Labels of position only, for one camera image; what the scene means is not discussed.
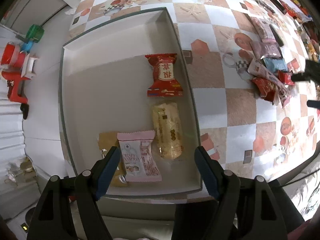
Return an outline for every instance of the white floor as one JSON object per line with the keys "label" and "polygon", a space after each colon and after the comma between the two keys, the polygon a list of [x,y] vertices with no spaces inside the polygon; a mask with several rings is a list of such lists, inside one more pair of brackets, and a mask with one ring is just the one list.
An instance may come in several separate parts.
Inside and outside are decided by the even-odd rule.
{"label": "white floor", "polygon": [[72,15],[67,7],[44,26],[44,35],[31,52],[40,59],[35,63],[37,74],[25,83],[24,92],[30,105],[23,121],[26,154],[47,177],[66,176],[58,120],[58,77],[62,45],[66,42]]}

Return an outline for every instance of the white curtain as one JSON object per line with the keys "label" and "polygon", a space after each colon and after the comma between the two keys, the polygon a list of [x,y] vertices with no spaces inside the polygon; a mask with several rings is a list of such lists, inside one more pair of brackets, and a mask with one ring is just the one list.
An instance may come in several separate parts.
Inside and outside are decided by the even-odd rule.
{"label": "white curtain", "polygon": [[[0,48],[14,34],[0,27]],[[0,214],[13,218],[40,197],[35,172],[26,157],[20,103],[10,102],[6,81],[0,80]]]}

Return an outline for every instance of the blue gripper pad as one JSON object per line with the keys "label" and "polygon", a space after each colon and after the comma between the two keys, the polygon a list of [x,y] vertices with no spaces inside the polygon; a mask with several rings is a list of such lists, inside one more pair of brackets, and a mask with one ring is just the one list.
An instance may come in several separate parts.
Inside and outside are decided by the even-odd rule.
{"label": "blue gripper pad", "polygon": [[112,147],[103,159],[107,160],[107,163],[98,178],[97,191],[95,194],[96,201],[98,201],[102,196],[106,194],[112,177],[120,162],[121,151],[119,148],[114,148]]}
{"label": "blue gripper pad", "polygon": [[202,146],[197,147],[195,150],[195,162],[204,181],[204,184],[208,190],[209,195],[214,197],[215,199],[219,199],[219,182],[212,171],[212,167],[210,166],[210,162],[213,162],[213,160],[210,159],[206,150]]}

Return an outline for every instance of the silver screw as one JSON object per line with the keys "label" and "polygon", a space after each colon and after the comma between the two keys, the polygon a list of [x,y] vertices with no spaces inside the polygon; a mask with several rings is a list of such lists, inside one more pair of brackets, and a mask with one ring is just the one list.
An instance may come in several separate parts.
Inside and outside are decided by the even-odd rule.
{"label": "silver screw", "polygon": [[52,182],[55,182],[55,181],[58,180],[58,178],[59,178],[58,175],[54,175],[54,176],[52,176],[52,177],[50,178],[50,180],[51,180]]}
{"label": "silver screw", "polygon": [[223,173],[226,176],[232,176],[232,174],[233,174],[233,172],[231,170],[225,170]]}
{"label": "silver screw", "polygon": [[82,175],[85,177],[90,176],[90,174],[91,174],[91,171],[89,171],[89,170],[85,170],[84,172],[82,172]]}
{"label": "silver screw", "polygon": [[259,182],[264,182],[264,177],[262,177],[262,176],[257,176],[257,181],[259,181]]}

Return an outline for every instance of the checkered tablecloth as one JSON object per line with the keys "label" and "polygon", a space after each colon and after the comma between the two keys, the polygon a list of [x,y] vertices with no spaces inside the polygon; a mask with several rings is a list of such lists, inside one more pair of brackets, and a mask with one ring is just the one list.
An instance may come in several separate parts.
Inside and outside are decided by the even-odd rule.
{"label": "checkered tablecloth", "polygon": [[[259,5],[263,1],[276,14]],[[193,88],[202,142],[223,168],[238,176],[277,178],[313,155],[317,112],[313,82],[296,85],[284,109],[259,98],[236,62],[250,60],[250,41],[260,41],[248,16],[267,18],[284,41],[286,63],[299,70],[308,54],[293,19],[269,0],[82,0],[70,27],[70,38],[128,13],[166,7],[178,34]]]}

